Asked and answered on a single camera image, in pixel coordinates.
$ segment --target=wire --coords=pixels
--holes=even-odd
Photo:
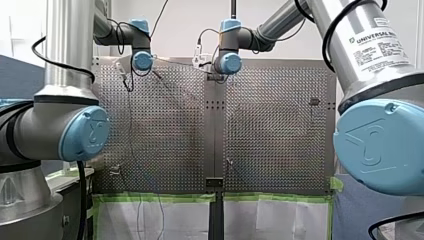
[[[252,50],[252,53],[253,54],[259,54],[260,52],[261,52],[261,44],[260,44],[260,42],[259,42],[259,39],[258,39],[258,37],[255,35],[255,33],[253,33],[253,31],[252,31],[252,29],[250,29],[250,28],[247,28],[247,27],[241,27],[241,28],[243,28],[243,29],[246,29],[247,31],[249,31],[249,33],[250,33],[250,36],[252,37],[252,39],[254,39],[255,40],[255,42],[256,42],[256,46],[258,46],[258,50]]]
[[[419,218],[424,218],[424,212],[416,212],[416,213],[401,215],[401,216],[397,216],[397,217],[387,218],[387,219],[381,220],[381,221],[371,225],[368,228],[368,235],[371,237],[372,240],[377,240],[377,238],[373,234],[373,231],[375,229],[377,229],[377,228],[379,228],[383,225],[386,225],[388,223],[404,221],[404,220],[419,219]]]
[[[216,34],[219,34],[219,32],[218,32],[217,30],[212,29],[212,28],[206,28],[206,29],[204,29],[204,30],[200,33],[199,38],[197,39],[197,44],[199,44],[200,46],[202,45],[202,36],[203,36],[203,34],[204,34],[205,32],[207,32],[207,31],[211,31],[211,32],[214,32],[214,33],[216,33]]]
[[[222,82],[216,81],[216,83],[218,83],[218,84],[224,84],[224,83],[227,82],[227,80],[228,80],[229,77],[230,77],[230,75],[227,75]]]
[[[190,67],[193,67],[193,64],[189,64],[189,63],[182,63],[182,62],[173,62],[173,61],[169,61],[169,60],[166,60],[166,59],[163,59],[163,58],[158,58],[158,56],[157,56],[157,55],[153,55],[153,58],[154,58],[154,59],[157,59],[157,60],[159,60],[159,61],[167,62],[167,63],[173,63],[173,64],[178,64],[178,65],[183,65],[183,66],[190,66]]]
[[[85,179],[84,164],[82,161],[77,161],[78,173],[80,178],[80,191],[81,191],[81,213],[80,213],[80,224],[78,228],[77,240],[84,239],[85,222],[87,220],[87,182]]]
[[[306,22],[306,19],[303,19],[302,24],[300,25],[299,29],[297,29],[297,30],[296,30],[296,32],[294,32],[292,35],[290,35],[290,36],[288,36],[288,37],[286,37],[286,38],[278,39],[278,40],[276,40],[276,42],[283,42],[283,41],[287,41],[287,40],[289,40],[290,38],[293,38],[294,36],[296,36],[296,35],[300,32],[300,30],[302,30],[303,26],[305,25],[305,22]]]
[[[169,0],[166,0],[165,3],[163,4],[162,10],[160,11],[158,18],[156,19],[155,26],[153,27],[153,31],[152,31],[152,34],[150,35],[150,37],[153,37],[153,34],[155,34],[156,27],[158,26],[159,20],[162,17],[163,11],[165,10],[165,7],[168,4],[168,1]]]
[[[135,157],[135,154],[134,154],[134,146],[133,146],[133,141],[132,141],[132,139],[133,139],[133,137],[132,137],[132,133],[133,133],[133,110],[132,110],[132,104],[131,104],[131,92],[132,91],[128,91],[128,99],[127,99],[128,100],[128,112],[130,114],[130,123],[129,123],[129,128],[128,128],[128,135],[129,135],[129,147],[130,147],[131,158],[134,161],[136,161],[137,158]],[[154,186],[153,188],[156,189],[156,194],[157,194],[157,197],[158,197],[159,206],[160,206],[160,210],[161,210],[161,213],[162,213],[162,230],[161,230],[161,232],[160,232],[160,234],[158,235],[158,238],[157,238],[157,240],[159,240],[162,237],[162,235],[165,231],[165,211],[163,210],[163,205],[162,205],[162,201],[161,201],[160,194],[159,194],[159,188],[158,188],[158,185],[156,184],[155,181],[154,181],[153,186]],[[139,202],[138,208],[137,208],[138,209],[138,211],[137,211],[137,234],[138,234],[139,240],[141,240],[140,231],[139,231],[141,204],[142,204],[142,199],[141,199],[141,195],[140,195],[140,202]]]
[[[0,117],[4,116],[5,114],[15,111],[13,114],[11,114],[1,125],[0,125],[0,131],[3,129],[3,127],[15,116],[18,116],[19,114],[25,112],[26,110],[30,109],[33,107],[33,102],[32,101],[26,101],[26,102],[20,102],[19,104],[14,104],[13,106],[11,106],[10,108],[4,109],[0,112]]]
[[[309,21],[315,23],[315,20],[311,15],[309,15],[300,5],[299,0],[294,0],[294,3],[296,4],[297,10]]]
[[[80,73],[82,73],[82,74],[85,74],[85,75],[89,76],[89,77],[91,78],[91,82],[92,82],[92,83],[94,83],[94,81],[96,80],[96,76],[94,76],[94,74],[93,74],[91,71],[89,71],[89,70],[87,70],[87,69],[84,69],[84,68],[77,68],[77,67],[74,67],[74,66],[71,66],[71,65],[68,65],[68,64],[55,62],[55,61],[52,61],[52,60],[50,60],[50,59],[47,59],[47,58],[45,58],[43,55],[41,55],[41,54],[37,51],[37,49],[36,49],[36,48],[37,48],[37,46],[38,46],[38,45],[40,45],[40,43],[44,42],[45,40],[46,40],[46,37],[44,36],[44,37],[42,37],[40,40],[36,41],[36,42],[35,42],[35,43],[31,46],[31,50],[32,50],[32,52],[33,52],[33,53],[34,53],[37,57],[39,57],[40,59],[44,60],[45,62],[50,63],[50,64],[52,64],[52,65],[55,65],[55,66],[57,66],[57,67],[61,67],[61,68],[63,68],[63,69],[73,70],[73,71],[76,71],[76,72],[80,72]]]
[[[215,70],[215,72],[216,72],[216,68],[215,68],[215,59],[214,58],[215,58],[216,53],[218,52],[218,49],[219,49],[219,45],[216,46],[215,51],[212,54],[212,59],[211,59],[211,61],[212,61],[212,68],[213,68],[213,70]]]

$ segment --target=pegboard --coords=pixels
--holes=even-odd
[[[158,63],[148,76],[134,75],[128,93],[111,60],[98,68],[112,128],[95,190],[204,192],[203,73]]]
[[[225,191],[329,190],[335,77],[321,61],[244,60],[216,87],[190,66],[156,61],[153,73],[135,76],[130,94],[112,61],[100,59],[96,74],[112,121],[96,192],[204,193],[211,172]],[[214,98],[206,96],[215,95],[222,114],[211,114]]]
[[[319,61],[249,61],[227,83],[225,191],[327,194],[335,76]]]

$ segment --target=green tape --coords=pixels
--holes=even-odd
[[[99,208],[100,208],[100,202],[94,200],[94,197],[93,197],[93,228],[94,228],[93,239],[97,239]]]
[[[328,223],[327,223],[327,239],[333,239],[333,210],[334,210],[334,198],[331,197],[331,201],[328,204]]]
[[[226,193],[224,196],[224,201],[230,202],[254,202],[259,200],[303,203],[330,203],[331,196],[303,196],[295,194],[273,193]]]
[[[342,192],[344,184],[340,179],[338,179],[336,177],[331,177],[330,178],[330,187],[333,190],[336,190],[338,192]]]
[[[119,193],[93,195],[93,201],[105,202],[159,202],[159,197],[154,193]],[[182,194],[170,195],[160,194],[160,201],[163,203],[208,203],[215,201],[214,194]]]

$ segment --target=metal stand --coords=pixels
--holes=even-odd
[[[215,193],[210,204],[209,240],[224,240],[224,126],[226,82],[205,77],[206,189]]]
[[[215,202],[209,210],[209,240],[224,240],[224,198],[223,192],[216,192]]]

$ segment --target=light blue joint cap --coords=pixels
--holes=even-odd
[[[140,71],[147,71],[153,65],[153,58],[150,53],[145,51],[140,51],[134,54],[133,57],[133,66],[135,69]]]
[[[241,28],[241,21],[238,19],[225,19],[221,22],[221,32],[228,32],[237,28]]]
[[[390,195],[424,195],[424,109],[372,99],[349,108],[334,133],[343,167],[367,187]]]
[[[221,72],[223,74],[234,74],[241,69],[241,58],[236,53],[227,53],[221,58]]]
[[[69,122],[59,143],[63,161],[87,161],[103,149],[110,130],[106,111],[98,106],[84,108]]]
[[[132,19],[130,21],[130,24],[136,26],[141,31],[147,33],[147,35],[150,34],[150,32],[149,32],[149,23],[147,22],[146,19],[144,19],[144,18]]]

